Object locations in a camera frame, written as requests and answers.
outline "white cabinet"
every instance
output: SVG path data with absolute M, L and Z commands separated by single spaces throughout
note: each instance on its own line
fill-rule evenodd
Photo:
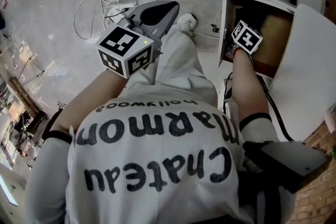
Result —
M 218 65 L 233 30 L 235 8 L 258 1 L 271 7 L 253 55 L 254 68 L 270 78 L 270 94 L 295 140 L 307 138 L 336 103 L 336 25 L 306 5 L 278 0 L 223 0 Z M 280 140 L 285 140 L 270 112 Z

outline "brick wall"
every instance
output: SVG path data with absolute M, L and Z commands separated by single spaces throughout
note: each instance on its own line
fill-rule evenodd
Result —
M 332 154 L 336 142 L 325 123 L 311 134 L 306 143 Z M 332 160 L 328 170 L 300 190 L 296 195 L 295 209 L 290 224 L 325 223 L 336 210 L 336 161 Z

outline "white long-sleeve shirt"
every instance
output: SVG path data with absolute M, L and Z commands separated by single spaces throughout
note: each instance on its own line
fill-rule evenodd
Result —
M 112 99 L 85 118 L 71 145 L 45 142 L 27 186 L 27 222 L 195 223 L 230 215 L 253 223 L 255 211 L 238 199 L 237 172 L 256 169 L 242 145 L 276 140 L 269 119 L 239 131 L 199 101 Z M 282 222 L 292 203 L 281 196 L 289 208 Z

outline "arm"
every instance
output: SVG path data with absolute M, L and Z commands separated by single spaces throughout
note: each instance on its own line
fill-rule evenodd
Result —
M 51 131 L 69 134 L 70 126 L 76 131 L 91 111 L 117 97 L 126 82 L 112 71 L 104 71 L 66 106 Z M 64 222 L 70 143 L 71 139 L 49 138 L 40 150 L 27 183 L 27 223 Z
M 267 113 L 267 99 L 247 53 L 236 51 L 233 61 L 232 97 L 238 105 L 241 122 L 255 113 Z
M 127 79 L 110 70 L 104 71 L 64 108 L 50 130 L 69 134 L 72 126 L 76 132 L 91 111 L 118 97 L 126 83 Z

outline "white cable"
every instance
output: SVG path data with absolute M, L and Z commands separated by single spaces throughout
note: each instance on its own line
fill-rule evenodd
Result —
M 26 39 L 27 39 L 27 37 L 28 37 L 28 33 L 29 33 L 29 31 L 30 31 L 30 29 L 31 29 L 31 26 L 33 25 L 33 22 L 34 22 L 34 20 L 36 19 L 37 14 L 38 14 L 38 12 L 39 12 L 39 10 L 40 10 L 40 8 L 41 8 L 41 3 L 42 3 L 42 0 L 40 0 L 40 3 L 38 4 L 38 8 L 37 8 L 37 11 L 36 11 L 36 15 L 35 15 L 35 17 L 33 18 L 33 20 L 31 21 L 31 23 L 30 23 L 30 25 L 29 25 L 29 27 L 28 27 L 26 36 L 25 36 L 25 38 L 24 38 L 24 40 L 23 40 L 24 42 L 27 42 Z
M 211 37 L 211 36 L 204 35 L 204 34 L 197 33 L 197 32 L 193 32 L 193 33 L 194 33 L 194 34 L 197 34 L 197 35 L 200 35 L 200 36 L 203 36 L 203 37 L 208 37 L 208 38 L 213 38 L 213 39 L 219 39 L 219 37 Z
M 94 18 L 96 17 L 96 15 L 98 14 L 98 13 L 100 13 L 100 11 L 102 11 L 102 13 L 103 13 L 103 18 L 102 18 L 102 21 L 103 21 L 103 27 L 104 27 L 104 29 L 106 29 L 107 28 L 107 26 L 108 26 L 108 24 L 107 24 L 107 22 L 106 22 L 106 11 L 107 11 L 107 9 L 109 8 L 109 9 L 111 9 L 111 8 L 113 8 L 113 7 L 115 7 L 116 5 L 115 4 L 117 4 L 118 5 L 118 11 L 121 11 L 120 10 L 120 8 L 119 8 L 119 1 L 120 0 L 100 0 L 100 9 L 95 13 L 95 15 L 93 16 L 93 18 L 92 18 L 92 20 L 91 20 L 91 29 L 90 29 L 90 35 L 89 35 L 89 37 L 82 37 L 78 32 L 77 32 L 77 30 L 76 30 L 76 23 L 75 23 L 75 20 L 76 20 L 76 16 L 77 16 L 77 13 L 78 13 L 78 10 L 79 10 L 79 8 L 80 8 L 80 6 L 83 4 L 83 2 L 84 2 L 85 0 L 82 0 L 81 2 L 80 2 L 80 4 L 79 4 L 79 6 L 78 6 L 78 8 L 77 8 L 77 10 L 76 10 L 76 13 L 75 13 L 75 16 L 74 16 L 74 21 L 73 21 L 73 28 L 74 28 L 74 30 L 75 30 L 75 32 L 76 32 L 76 34 L 77 34 L 77 36 L 79 36 L 81 39 L 89 39 L 89 38 L 91 38 L 91 36 L 92 36 L 92 30 L 93 30 L 93 20 L 94 20 Z

